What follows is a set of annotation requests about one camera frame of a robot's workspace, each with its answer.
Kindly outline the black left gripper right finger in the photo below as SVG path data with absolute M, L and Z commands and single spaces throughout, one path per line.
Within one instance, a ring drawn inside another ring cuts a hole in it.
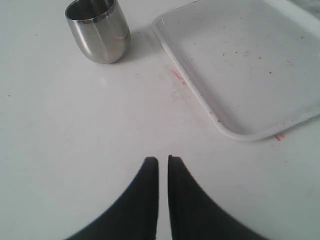
M 265 239 L 220 208 L 178 156 L 168 156 L 167 195 L 173 240 Z

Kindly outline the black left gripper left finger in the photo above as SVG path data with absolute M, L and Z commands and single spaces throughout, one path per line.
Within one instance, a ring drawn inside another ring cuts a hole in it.
M 159 215 L 159 162 L 143 161 L 121 196 L 69 240 L 155 240 Z

